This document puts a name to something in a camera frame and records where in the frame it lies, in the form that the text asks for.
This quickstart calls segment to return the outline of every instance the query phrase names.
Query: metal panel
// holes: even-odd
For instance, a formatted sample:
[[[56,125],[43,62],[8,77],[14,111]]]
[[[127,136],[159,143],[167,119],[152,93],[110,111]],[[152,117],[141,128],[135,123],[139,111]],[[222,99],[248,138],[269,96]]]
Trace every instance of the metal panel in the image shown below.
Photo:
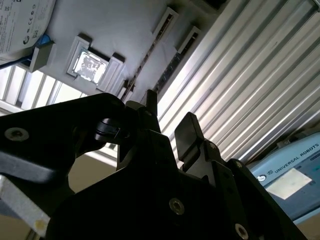
[[[247,162],[320,121],[320,13],[311,0],[233,0],[158,104],[170,137],[187,112],[224,159]]]

